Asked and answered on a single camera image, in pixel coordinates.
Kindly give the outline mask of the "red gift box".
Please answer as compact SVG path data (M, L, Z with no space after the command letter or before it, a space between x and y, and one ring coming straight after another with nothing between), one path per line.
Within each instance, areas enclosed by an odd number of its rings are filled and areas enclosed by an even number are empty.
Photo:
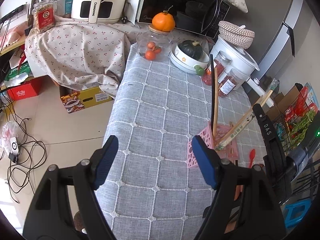
M31 79L28 82L23 83L17 87L7 90L7 93L11 100L18 101L22 99L32 98L40 94L42 87L42 78L38 77Z

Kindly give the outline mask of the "short jar of red berries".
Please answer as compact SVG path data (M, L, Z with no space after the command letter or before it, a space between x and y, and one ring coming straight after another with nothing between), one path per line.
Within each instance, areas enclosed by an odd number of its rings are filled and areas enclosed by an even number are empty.
M242 84L243 78L242 72L232 68L221 81L218 95L220 97L227 96L238 84Z

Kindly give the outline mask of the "grey checked tablecloth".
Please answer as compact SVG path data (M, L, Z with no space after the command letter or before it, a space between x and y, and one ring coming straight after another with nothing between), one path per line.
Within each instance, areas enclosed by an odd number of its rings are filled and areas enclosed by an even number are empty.
M105 132L118 138L118 153L96 192L117 239L195 237L215 192L187 167L187 144L210 115L211 89L199 76L131 46Z

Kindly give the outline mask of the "glass jar with tangerines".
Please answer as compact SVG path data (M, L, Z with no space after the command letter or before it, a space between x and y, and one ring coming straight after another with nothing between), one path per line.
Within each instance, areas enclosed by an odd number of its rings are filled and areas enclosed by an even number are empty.
M158 30L152 24L147 31L137 36L138 54L149 61L165 60L171 45L171 32Z

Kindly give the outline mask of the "tall jar of red berries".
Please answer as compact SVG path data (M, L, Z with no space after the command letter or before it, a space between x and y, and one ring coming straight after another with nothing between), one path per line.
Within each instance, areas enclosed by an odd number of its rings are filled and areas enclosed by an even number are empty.
M217 72L217 77L219 77L225 70L225 68L230 64L231 59L229 56L223 52L219 51L213 59L211 66L208 66L202 76L202 81L205 85L212 85L212 78L214 77L214 70Z

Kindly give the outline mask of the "yellow printed cardboard box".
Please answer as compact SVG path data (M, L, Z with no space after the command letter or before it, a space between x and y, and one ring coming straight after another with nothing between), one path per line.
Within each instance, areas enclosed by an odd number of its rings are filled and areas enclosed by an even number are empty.
M99 87L76 91L59 86L59 92L61 102L69 114L113 100Z

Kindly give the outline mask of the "dark green pumpkin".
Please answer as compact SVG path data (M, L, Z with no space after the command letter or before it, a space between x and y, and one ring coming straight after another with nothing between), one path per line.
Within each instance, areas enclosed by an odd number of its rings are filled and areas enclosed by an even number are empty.
M178 43L178 48L189 57L199 60L202 57L203 49L199 42L185 40Z

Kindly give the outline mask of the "large orange fruit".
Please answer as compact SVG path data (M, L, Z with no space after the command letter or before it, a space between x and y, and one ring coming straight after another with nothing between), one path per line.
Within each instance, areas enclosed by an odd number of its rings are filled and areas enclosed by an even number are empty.
M155 15L152 19L152 25L159 31L170 32L172 31L176 24L174 17L169 13L169 10L173 6L170 6L167 10Z

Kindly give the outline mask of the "disposable chopsticks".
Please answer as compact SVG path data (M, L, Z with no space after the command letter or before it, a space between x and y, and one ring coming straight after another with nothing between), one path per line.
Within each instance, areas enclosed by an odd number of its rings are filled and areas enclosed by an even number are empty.
M279 81L277 79L273 79L270 83L267 92L265 92L254 104L263 107L267 100L271 97L271 94L279 85ZM253 120L255 117L253 112L253 107L251 107L245 115L232 127L221 139L219 139L216 144L214 150L220 151L225 148L235 137L242 132L246 128L246 126Z

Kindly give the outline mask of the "grey refrigerator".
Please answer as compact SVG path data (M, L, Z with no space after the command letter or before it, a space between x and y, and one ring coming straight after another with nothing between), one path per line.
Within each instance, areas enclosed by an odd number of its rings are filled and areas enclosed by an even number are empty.
M261 79L274 61L290 43L304 0L245 0L248 12L231 7L225 20L245 25L255 32L255 38L247 52L255 59L259 70L252 79Z

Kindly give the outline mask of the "pink plastic basket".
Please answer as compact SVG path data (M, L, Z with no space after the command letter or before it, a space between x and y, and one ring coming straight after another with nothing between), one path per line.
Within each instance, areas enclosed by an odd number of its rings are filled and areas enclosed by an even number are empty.
M210 122L208 122L207 126L198 135L202 138L202 140L205 142L208 148L213 149L215 146L216 140L219 140L220 138L222 138L230 129L231 129L230 126L217 124L216 137L213 137L211 125L210 125ZM239 153L238 153L236 139L232 140L222 150L218 150L217 154L221 159L227 158L233 163L238 161ZM193 154L191 141L189 141L187 144L187 168L193 168L193 167L198 167L198 164Z

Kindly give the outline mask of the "green vegetable bunch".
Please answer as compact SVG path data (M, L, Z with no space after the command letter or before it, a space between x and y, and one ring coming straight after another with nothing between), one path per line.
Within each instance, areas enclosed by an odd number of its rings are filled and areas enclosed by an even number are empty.
M294 124L293 129L291 129L291 132L289 133L291 148L298 146L302 142L315 115L316 112L314 110L309 110L297 124Z

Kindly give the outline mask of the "woven rattan basket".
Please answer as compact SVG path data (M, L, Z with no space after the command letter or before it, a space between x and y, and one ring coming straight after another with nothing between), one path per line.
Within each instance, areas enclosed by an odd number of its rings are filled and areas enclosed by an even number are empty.
M255 38L255 32L246 29L245 25L238 26L227 21L220 21L218 26L221 38L243 49L248 49Z

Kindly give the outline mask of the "green lime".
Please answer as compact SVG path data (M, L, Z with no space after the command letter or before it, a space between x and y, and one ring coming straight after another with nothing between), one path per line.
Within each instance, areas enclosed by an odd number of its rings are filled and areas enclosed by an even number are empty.
M205 69L203 69L201 66L195 65L194 68L195 68L196 75L198 76L204 75Z

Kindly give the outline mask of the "black microwave oven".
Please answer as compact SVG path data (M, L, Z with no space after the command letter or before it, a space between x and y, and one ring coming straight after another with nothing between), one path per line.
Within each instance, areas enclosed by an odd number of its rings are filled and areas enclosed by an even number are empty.
M229 9L224 0L140 0L136 20L150 24L156 14L168 10L177 29L215 38Z

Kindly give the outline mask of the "black chopstick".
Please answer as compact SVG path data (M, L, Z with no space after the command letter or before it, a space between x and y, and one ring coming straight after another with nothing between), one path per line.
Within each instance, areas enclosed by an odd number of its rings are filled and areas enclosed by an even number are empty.
M211 132L213 132L213 126L214 126L214 107L215 107L215 83L214 83L214 59L213 55L209 55L210 58L210 67L211 67L211 78L212 78L212 84L211 84L211 90L212 90L212 109L211 109L211 117L210 117L210 126L211 126Z

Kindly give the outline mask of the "red plastic spoon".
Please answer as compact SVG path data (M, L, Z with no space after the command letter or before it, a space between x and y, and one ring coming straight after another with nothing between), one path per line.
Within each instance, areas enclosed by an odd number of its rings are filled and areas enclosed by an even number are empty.
M252 168L253 160L255 159L255 154L256 154L255 149L252 149L249 153L249 166L248 166L248 168Z

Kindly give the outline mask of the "blue plastic stool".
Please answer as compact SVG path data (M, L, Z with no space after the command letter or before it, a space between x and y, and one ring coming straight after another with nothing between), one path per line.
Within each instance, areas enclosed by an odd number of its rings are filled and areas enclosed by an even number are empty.
M301 222L311 206L311 198L304 198L284 206L284 223L287 229L295 227Z

